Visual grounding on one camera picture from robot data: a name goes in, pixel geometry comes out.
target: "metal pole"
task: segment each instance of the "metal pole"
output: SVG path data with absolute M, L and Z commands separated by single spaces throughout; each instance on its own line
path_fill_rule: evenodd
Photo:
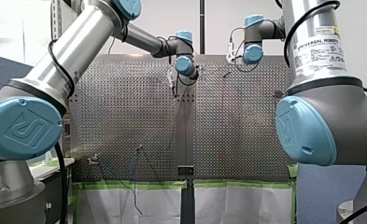
M 200 53 L 205 54 L 205 0 L 200 0 Z

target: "light blue joint cap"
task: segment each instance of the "light blue joint cap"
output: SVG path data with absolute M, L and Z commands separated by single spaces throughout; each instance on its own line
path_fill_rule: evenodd
M 190 31 L 178 31 L 176 36 L 192 42 L 192 33 Z
M 24 161 L 54 147 L 63 130 L 58 110 L 35 97 L 0 103 L 0 160 Z
M 113 2 L 130 21 L 138 18 L 142 12 L 142 0 L 113 0 Z
M 297 162 L 329 166 L 337 149 L 326 121 L 304 99 L 288 96 L 276 108 L 276 130 L 288 155 Z
M 245 27 L 252 26 L 260 21 L 264 21 L 262 14 L 250 15 L 245 18 Z
M 180 56 L 175 61 L 175 69 L 179 74 L 189 77 L 194 73 L 195 66 L 189 57 Z
M 244 62 L 248 64 L 259 63 L 263 55 L 264 52 L 262 51 L 262 47 L 260 45 L 257 44 L 250 45 L 245 49 Z

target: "label sticker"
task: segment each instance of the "label sticker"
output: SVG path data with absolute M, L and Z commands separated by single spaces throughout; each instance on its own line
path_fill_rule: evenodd
M 340 35 L 337 26 L 319 26 L 315 29 L 317 35 Z
M 297 76 L 310 76 L 322 68 L 346 69 L 338 35 L 316 35 L 293 46 Z

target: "black metal bracket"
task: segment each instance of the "black metal bracket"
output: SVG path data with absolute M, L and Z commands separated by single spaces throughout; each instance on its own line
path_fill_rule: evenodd
M 178 166 L 178 175 L 194 175 L 194 166 Z

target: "perforated metal panel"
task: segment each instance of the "perforated metal panel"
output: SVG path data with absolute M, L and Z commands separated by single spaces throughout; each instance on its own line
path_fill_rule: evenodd
M 128 56 L 100 57 L 90 66 L 73 102 L 76 180 L 176 179 L 175 100 L 167 70 L 166 61 Z M 95 154 L 101 165 L 89 165 Z
M 286 180 L 291 161 L 276 135 L 275 92 L 289 86 L 289 69 L 279 57 L 250 73 L 207 60 L 197 86 L 195 177 Z
M 266 57 L 252 73 L 238 72 L 223 56 L 196 56 L 194 122 L 196 178 L 286 180 L 288 156 L 275 131 L 275 91 L 289 85 L 281 57 Z M 176 101 L 167 85 L 166 60 L 102 55 L 80 80 L 72 102 L 76 181 L 129 179 L 135 149 L 138 180 L 177 179 Z M 98 165 L 87 159 L 99 154 Z

